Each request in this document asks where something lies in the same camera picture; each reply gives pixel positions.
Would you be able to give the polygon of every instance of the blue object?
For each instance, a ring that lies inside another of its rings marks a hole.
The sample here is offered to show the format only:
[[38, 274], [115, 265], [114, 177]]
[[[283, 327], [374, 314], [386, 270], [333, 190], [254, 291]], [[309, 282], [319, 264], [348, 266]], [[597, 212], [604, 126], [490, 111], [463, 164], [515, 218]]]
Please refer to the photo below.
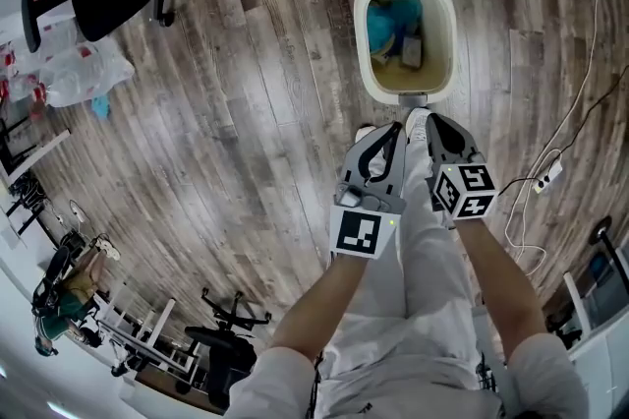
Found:
[[367, 7], [367, 38], [370, 53], [379, 52], [395, 33], [395, 21], [388, 15], [388, 9], [378, 5]]
[[422, 18], [420, 0], [388, 0], [385, 4], [371, 3], [367, 7], [367, 36], [370, 52], [381, 50], [395, 35], [387, 55], [398, 55], [406, 34], [414, 34]]
[[107, 118], [107, 116], [109, 116], [109, 96], [106, 94], [92, 99], [91, 110], [101, 120]]

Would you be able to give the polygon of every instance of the person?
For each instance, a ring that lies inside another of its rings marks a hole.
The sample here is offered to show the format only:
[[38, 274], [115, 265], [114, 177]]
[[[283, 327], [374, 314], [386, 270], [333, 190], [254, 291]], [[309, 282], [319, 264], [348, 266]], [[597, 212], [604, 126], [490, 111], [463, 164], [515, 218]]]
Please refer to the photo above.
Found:
[[118, 261], [120, 253], [111, 246], [106, 251], [92, 247], [84, 253], [68, 277], [59, 284], [57, 312], [52, 316], [35, 318], [35, 350], [40, 355], [56, 354], [53, 342], [66, 332], [91, 347], [102, 343], [98, 333], [88, 328], [80, 329], [76, 323], [87, 316], [89, 301], [98, 288], [107, 257]]
[[[498, 395], [479, 389], [469, 277], [431, 209], [428, 116], [418, 108], [406, 124], [399, 245], [390, 243], [378, 260], [335, 257], [284, 316], [251, 374], [231, 387], [226, 419], [305, 417], [321, 351], [314, 417], [504, 416]], [[372, 129], [360, 130], [357, 140]], [[383, 165], [379, 154], [372, 174]], [[458, 220], [456, 227], [502, 341], [516, 415], [587, 417], [583, 385], [561, 340], [546, 332], [529, 280], [481, 220]]]

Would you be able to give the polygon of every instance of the black cable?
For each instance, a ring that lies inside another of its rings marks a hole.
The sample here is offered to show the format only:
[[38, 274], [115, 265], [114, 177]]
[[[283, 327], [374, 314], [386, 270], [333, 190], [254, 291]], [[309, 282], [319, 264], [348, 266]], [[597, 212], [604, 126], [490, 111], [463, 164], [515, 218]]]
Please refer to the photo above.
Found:
[[616, 83], [613, 84], [606, 93], [604, 93], [601, 97], [599, 97], [599, 100], [597, 100], [597, 102], [595, 102], [592, 106], [590, 106], [588, 108], [588, 111], [586, 113], [586, 117], [583, 119], [583, 122], [581, 122], [581, 125], [577, 129], [576, 134], [572, 137], [572, 140], [570, 141], [570, 143], [568, 143], [565, 147], [563, 147], [561, 149], [561, 153], [564, 153], [566, 150], [568, 150], [570, 147], [572, 147], [574, 145], [574, 142], [577, 141], [577, 136], [579, 136], [579, 133], [581, 132], [583, 127], [586, 125], [586, 122], [588, 121], [588, 118], [590, 117], [590, 113], [592, 112], [592, 110], [594, 108], [596, 108], [598, 105], [600, 105], [605, 99], [607, 99], [611, 95], [612, 92], [614, 92], [616, 90], [616, 87], [618, 87], [620, 85], [620, 82], [622, 81], [623, 77], [625, 76], [625, 73], [627, 72], [627, 69], [629, 69], [629, 64], [627, 64], [625, 66], [625, 69], [622, 70], [622, 73], [620, 73], [620, 76], [616, 80]]
[[[568, 143], [565, 147], [563, 147], [559, 153], [557, 154], [557, 156], [552, 160], [552, 162], [549, 165], [548, 169], [543, 169], [546, 172], [548, 172], [550, 169], [552, 169], [552, 166], [554, 165], [554, 163], [563, 155], [563, 153], [568, 150], [569, 148], [572, 148], [574, 146], [575, 141], [577, 141], [577, 137], [579, 136], [579, 133], [582, 131], [582, 129], [584, 128], [584, 126], [586, 125], [586, 122], [588, 121], [588, 118], [590, 118], [590, 113], [592, 112], [592, 110], [594, 110], [594, 108], [596, 108], [597, 106], [599, 106], [605, 99], [607, 99], [615, 90], [616, 87], [618, 87], [620, 85], [620, 82], [622, 82], [622, 79], [625, 76], [625, 73], [627, 73], [627, 70], [629, 69], [629, 64], [627, 64], [624, 69], [622, 70], [622, 72], [620, 73], [620, 76], [618, 77], [618, 79], [616, 80], [616, 82], [607, 90], [606, 93], [604, 93], [601, 97], [599, 97], [599, 99], [597, 100], [597, 102], [595, 102], [592, 106], [590, 106], [588, 108], [588, 111], [586, 112], [586, 117], [583, 119], [583, 121], [581, 122], [581, 125], [579, 125], [579, 128], [577, 129], [577, 132], [575, 133], [575, 135], [572, 137], [572, 140], [570, 140], [570, 143]], [[509, 182], [509, 184], [504, 187], [500, 193], [498, 194], [498, 197], [501, 196], [503, 194], [503, 192], [509, 188], [513, 183], [517, 182], [517, 181], [528, 181], [528, 180], [538, 180], [540, 181], [538, 178], [516, 178], [511, 180], [511, 182]]]
[[511, 185], [513, 185], [514, 183], [517, 183], [518, 181], [537, 181], [539, 183], [542, 182], [542, 180], [540, 178], [515, 178], [515, 179], [512, 179], [511, 181], [509, 181], [509, 184], [506, 187], [504, 187], [502, 190], [500, 190], [500, 193], [498, 194], [498, 197], [500, 197], [502, 194], [504, 194]]

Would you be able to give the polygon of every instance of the white trash can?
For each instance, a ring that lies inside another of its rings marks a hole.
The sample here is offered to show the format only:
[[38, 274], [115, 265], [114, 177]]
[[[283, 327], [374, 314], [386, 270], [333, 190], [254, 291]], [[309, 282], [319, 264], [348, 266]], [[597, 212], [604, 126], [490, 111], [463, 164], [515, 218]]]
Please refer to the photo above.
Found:
[[361, 77], [375, 100], [385, 104], [425, 106], [445, 99], [455, 82], [457, 30], [452, 0], [422, 2], [422, 67], [413, 70], [399, 57], [373, 64], [367, 33], [367, 9], [372, 0], [354, 0], [354, 27]]

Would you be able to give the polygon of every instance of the plastic bag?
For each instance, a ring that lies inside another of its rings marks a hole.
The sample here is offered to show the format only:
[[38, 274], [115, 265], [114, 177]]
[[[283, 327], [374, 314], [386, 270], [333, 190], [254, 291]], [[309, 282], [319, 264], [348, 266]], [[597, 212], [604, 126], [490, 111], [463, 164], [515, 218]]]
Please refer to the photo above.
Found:
[[46, 90], [46, 103], [63, 107], [105, 95], [134, 72], [116, 42], [104, 37], [55, 55], [41, 68], [39, 80]]
[[4, 63], [9, 76], [15, 77], [36, 71], [53, 56], [77, 43], [77, 27], [74, 21], [46, 26], [40, 33], [41, 45], [35, 53], [30, 53], [27, 41], [23, 37], [14, 39], [6, 45]]
[[9, 78], [7, 82], [9, 100], [11, 102], [17, 102], [28, 97], [35, 87], [37, 87], [38, 83], [39, 78], [37, 77], [37, 73], [29, 73], [27, 75], [18, 75], [17, 77]]

